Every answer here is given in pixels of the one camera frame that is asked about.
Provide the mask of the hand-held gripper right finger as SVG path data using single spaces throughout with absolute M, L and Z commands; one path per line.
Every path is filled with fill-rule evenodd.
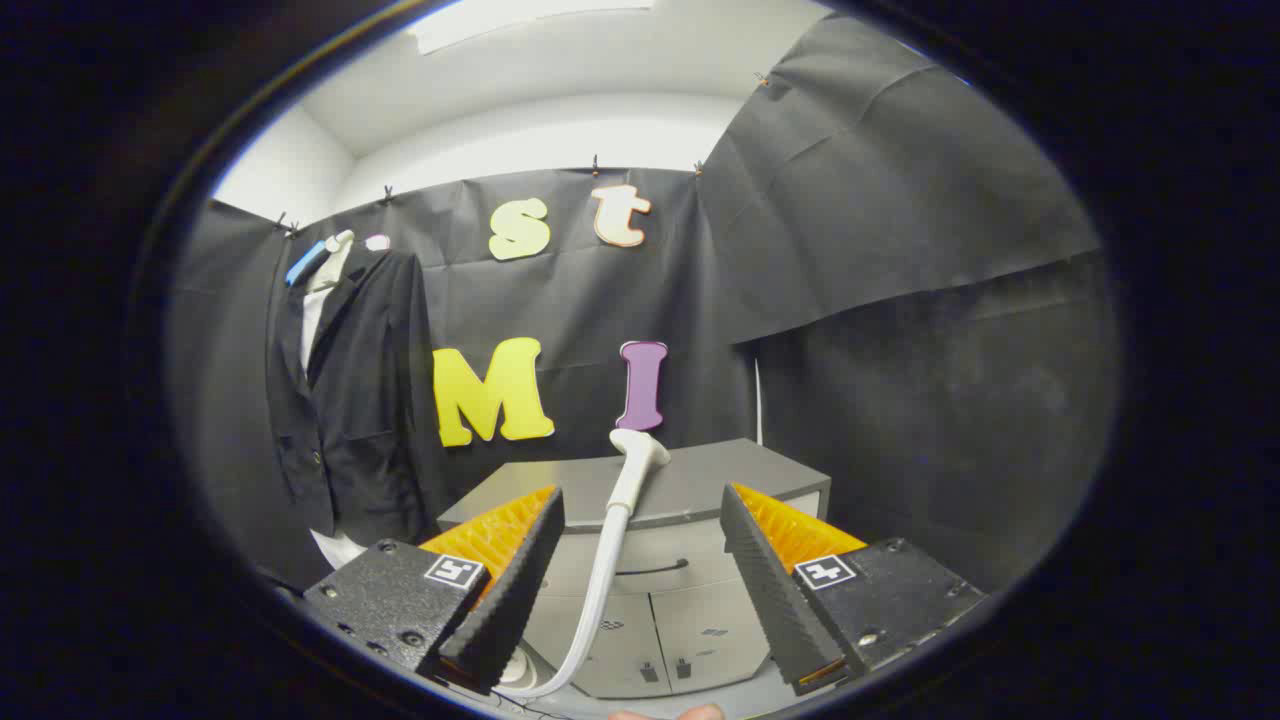
M 721 528 L 769 655 L 799 696 L 905 657 L 986 601 L 901 537 L 868 543 L 739 483 L 724 488 Z

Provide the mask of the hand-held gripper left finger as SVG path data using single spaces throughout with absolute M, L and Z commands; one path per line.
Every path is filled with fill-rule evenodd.
M 375 659 L 480 694 L 498 685 L 564 530 L 556 486 L 422 544 L 381 539 L 303 593 L 303 610 Z

